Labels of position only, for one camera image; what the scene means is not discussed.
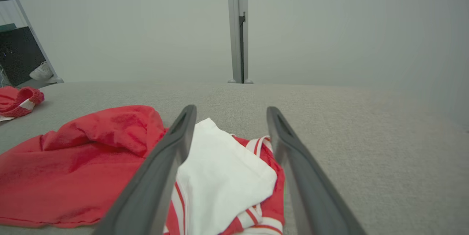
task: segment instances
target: white partition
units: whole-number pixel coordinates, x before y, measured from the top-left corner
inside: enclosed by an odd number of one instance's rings
[[[469,128],[468,0],[248,0],[254,83],[406,89]]]
[[[19,0],[65,82],[226,82],[228,0]]]

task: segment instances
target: pile of clothes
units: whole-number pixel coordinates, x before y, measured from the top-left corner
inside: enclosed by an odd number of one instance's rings
[[[74,228],[104,217],[167,128],[142,105],[103,110],[0,155],[0,224]],[[196,124],[165,235],[281,235],[285,175],[268,137]]]

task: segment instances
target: white fabric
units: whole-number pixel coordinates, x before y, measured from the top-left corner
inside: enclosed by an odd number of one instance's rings
[[[20,104],[20,107],[25,108],[27,110],[32,110],[34,106],[35,106],[34,102],[30,101],[29,99],[23,101]],[[0,115],[0,122],[3,122],[5,120],[13,120],[14,118],[15,117],[5,117],[5,116]]]
[[[216,235],[272,195],[277,175],[209,118],[196,124],[176,180],[184,196],[187,234]]]

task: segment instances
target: gray table surface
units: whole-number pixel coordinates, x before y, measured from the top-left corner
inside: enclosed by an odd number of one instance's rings
[[[0,123],[3,153],[18,143],[106,108],[150,105],[166,126],[182,108],[243,138],[267,134],[278,107],[369,234],[469,234],[469,135],[400,93],[306,85],[62,83],[45,102]],[[285,196],[284,234],[296,234]],[[16,228],[0,234],[90,234],[92,227]]]

